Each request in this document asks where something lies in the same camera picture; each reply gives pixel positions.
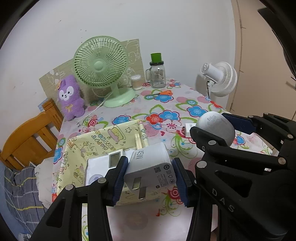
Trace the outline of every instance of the white desk fan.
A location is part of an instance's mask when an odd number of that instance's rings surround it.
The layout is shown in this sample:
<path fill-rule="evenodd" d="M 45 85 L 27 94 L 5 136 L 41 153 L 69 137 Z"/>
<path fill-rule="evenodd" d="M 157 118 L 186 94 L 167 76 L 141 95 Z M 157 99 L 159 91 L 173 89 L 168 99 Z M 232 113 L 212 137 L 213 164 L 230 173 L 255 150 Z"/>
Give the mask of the white desk fan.
<path fill-rule="evenodd" d="M 92 88 L 111 87 L 105 107 L 124 105 L 135 97 L 131 88 L 118 88 L 117 81 L 126 71 L 128 54 L 121 42 L 108 36 L 86 40 L 74 55 L 74 71 L 78 80 Z"/>
<path fill-rule="evenodd" d="M 231 93 L 237 84 L 237 72 L 226 62 L 215 65 L 204 63 L 201 73 L 210 80 L 207 82 L 208 97 L 212 92 L 217 97 L 223 97 Z"/>

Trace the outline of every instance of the fan grille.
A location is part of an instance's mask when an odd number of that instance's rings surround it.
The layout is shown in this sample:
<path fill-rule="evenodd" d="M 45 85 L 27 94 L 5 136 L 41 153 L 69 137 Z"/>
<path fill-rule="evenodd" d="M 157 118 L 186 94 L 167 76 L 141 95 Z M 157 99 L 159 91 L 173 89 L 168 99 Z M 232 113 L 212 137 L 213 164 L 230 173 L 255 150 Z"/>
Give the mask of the fan grille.
<path fill-rule="evenodd" d="M 223 97 L 233 91 L 237 83 L 237 73 L 235 69 L 226 62 L 219 62 L 215 64 L 215 67 L 223 71 L 223 79 L 213 85 L 211 92 L 218 97 Z"/>
<path fill-rule="evenodd" d="M 126 71 L 128 54 L 121 42 L 108 36 L 85 41 L 74 56 L 78 80 L 94 88 L 105 88 Z"/>
<path fill-rule="evenodd" d="M 210 68 L 210 65 L 208 63 L 204 63 L 204 65 L 202 66 L 202 69 L 201 69 L 201 73 L 206 74 L 208 72 L 209 68 Z"/>

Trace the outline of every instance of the door frame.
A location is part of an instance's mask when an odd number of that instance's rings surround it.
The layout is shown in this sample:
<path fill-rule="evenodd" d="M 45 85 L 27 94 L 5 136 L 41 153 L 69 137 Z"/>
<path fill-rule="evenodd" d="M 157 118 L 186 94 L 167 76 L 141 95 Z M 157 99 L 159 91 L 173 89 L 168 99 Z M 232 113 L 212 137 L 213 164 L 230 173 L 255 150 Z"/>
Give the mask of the door frame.
<path fill-rule="evenodd" d="M 239 5 L 237 0 L 231 0 L 233 15 L 234 15 L 234 26 L 235 26 L 235 58 L 234 58 L 234 68 L 237 72 L 237 85 L 239 83 L 239 73 L 242 60 L 242 21 L 239 12 Z M 231 112 L 232 103 L 237 90 L 237 85 L 232 91 L 227 100 L 226 110 Z"/>

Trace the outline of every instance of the blue checked cloth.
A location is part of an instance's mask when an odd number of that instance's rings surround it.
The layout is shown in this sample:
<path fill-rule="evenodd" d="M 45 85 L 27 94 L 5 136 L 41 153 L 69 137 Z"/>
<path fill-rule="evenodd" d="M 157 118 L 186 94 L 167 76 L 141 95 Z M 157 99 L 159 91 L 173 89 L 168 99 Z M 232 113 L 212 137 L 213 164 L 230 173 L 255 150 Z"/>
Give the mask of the blue checked cloth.
<path fill-rule="evenodd" d="M 5 199 L 11 214 L 32 234 L 47 209 L 38 198 L 33 167 L 21 171 L 5 168 Z"/>

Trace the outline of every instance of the black cord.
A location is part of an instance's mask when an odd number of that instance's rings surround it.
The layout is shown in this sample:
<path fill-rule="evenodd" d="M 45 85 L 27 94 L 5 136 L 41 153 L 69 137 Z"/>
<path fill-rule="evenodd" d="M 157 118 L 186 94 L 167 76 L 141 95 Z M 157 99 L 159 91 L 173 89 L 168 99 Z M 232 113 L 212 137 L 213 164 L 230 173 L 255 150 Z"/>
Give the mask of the black cord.
<path fill-rule="evenodd" d="M 208 96 L 208 98 L 210 98 L 208 83 L 209 83 L 209 81 L 207 81 L 207 96 Z"/>

